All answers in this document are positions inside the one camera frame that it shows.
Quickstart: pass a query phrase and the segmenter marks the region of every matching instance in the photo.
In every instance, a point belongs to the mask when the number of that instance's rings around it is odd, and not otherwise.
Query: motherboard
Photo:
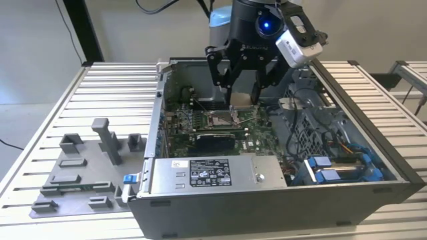
[[[181,104],[165,112],[169,158],[284,155],[262,107],[208,110],[194,104],[201,108]]]

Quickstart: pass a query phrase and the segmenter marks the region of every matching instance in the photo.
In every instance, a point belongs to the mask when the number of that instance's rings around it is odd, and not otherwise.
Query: aluminum profile table
[[[360,66],[342,61],[322,65],[427,182],[425,126]],[[0,239],[144,239],[130,212],[37,219],[28,214],[60,155],[62,134],[97,139],[90,130],[94,117],[109,118],[118,138],[136,130],[148,134],[156,75],[153,63],[94,63],[80,70],[0,183]],[[425,236],[427,187],[404,203],[382,206],[357,226],[202,239],[396,240]]]
[[[389,70],[427,96],[427,61],[396,61]]]

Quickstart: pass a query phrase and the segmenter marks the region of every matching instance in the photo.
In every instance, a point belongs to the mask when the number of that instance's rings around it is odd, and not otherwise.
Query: gray plastic block
[[[42,196],[45,197],[52,197],[52,196],[60,196],[61,195],[61,191],[57,188],[52,188],[52,189],[41,189],[40,193],[42,194]]]
[[[117,150],[120,150],[121,149],[121,143],[120,143],[120,141],[117,139],[117,135],[116,135],[116,133],[113,131],[110,131],[109,134],[110,134],[112,142],[116,143]],[[105,147],[102,142],[98,143],[98,147],[100,147],[100,150],[102,152],[106,152],[108,149],[106,149],[106,147]]]
[[[118,142],[118,154],[122,159],[120,165],[112,165],[106,153],[101,152],[98,147],[100,140],[85,140],[84,144],[77,144],[76,148],[78,150],[78,155],[69,156],[64,152],[60,153],[36,200],[37,202],[54,201],[58,207],[54,208],[56,211],[44,213],[37,213],[32,210],[29,213],[32,218],[50,218],[98,213],[106,214],[129,211],[129,207],[122,205],[120,199],[116,200],[114,197],[120,195],[120,193],[117,193],[117,187],[124,191],[124,175],[137,173],[141,170],[144,152],[130,152],[128,139],[118,139]],[[60,167],[62,161],[70,161],[70,163],[73,163],[74,160],[82,159],[86,161],[84,166]],[[53,176],[77,175],[81,178],[78,183],[50,184]],[[138,189],[138,184],[132,187],[133,189]],[[88,205],[88,200],[90,197],[98,196],[108,197],[112,207],[104,207],[96,210],[92,209]]]
[[[81,138],[77,133],[64,134],[64,137],[60,140],[58,146],[65,154],[78,154],[76,148],[77,144],[82,144]]]
[[[84,158],[74,158],[69,160],[61,160],[58,163],[60,168],[84,167],[88,161]]]
[[[80,175],[68,175],[68,176],[53,176],[50,179],[50,184],[76,184],[80,183]]]
[[[104,184],[93,187],[94,192],[97,193],[113,193],[116,188],[110,181],[97,181],[96,184]]]
[[[36,212],[36,213],[50,213],[56,211],[56,207],[58,205],[56,204],[54,201],[36,201],[32,206],[30,209]]]
[[[121,194],[122,194],[121,188],[117,186],[114,189],[114,193],[113,193],[113,199],[114,199],[116,203],[118,204],[118,206],[122,208],[122,207],[126,207],[128,204],[125,202],[122,202]]]
[[[146,139],[141,138],[138,133],[128,135],[126,146],[130,152],[142,152],[145,150]]]
[[[118,155],[117,138],[112,137],[108,131],[109,121],[108,118],[94,118],[92,123],[92,130],[97,133],[102,143],[102,150],[108,153],[112,165],[120,165],[122,160]]]
[[[89,207],[92,209],[101,209],[101,208],[110,208],[112,201],[108,199],[106,196],[93,196],[88,199]]]

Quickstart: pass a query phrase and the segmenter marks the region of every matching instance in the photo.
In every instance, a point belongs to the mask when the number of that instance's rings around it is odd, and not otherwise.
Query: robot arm
[[[256,71],[250,92],[256,104],[261,89],[276,86],[289,68],[321,53],[320,43],[325,38],[298,5],[280,0],[233,0],[226,44],[205,48],[212,83],[225,89],[225,103],[229,104],[233,83],[242,70]],[[224,58],[228,66],[221,74],[217,66]],[[274,59],[266,72],[266,65]]]

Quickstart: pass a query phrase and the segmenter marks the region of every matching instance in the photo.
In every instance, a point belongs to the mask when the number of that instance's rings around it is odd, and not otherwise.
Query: warning label
[[[189,173],[192,187],[232,185],[228,159],[189,160]]]

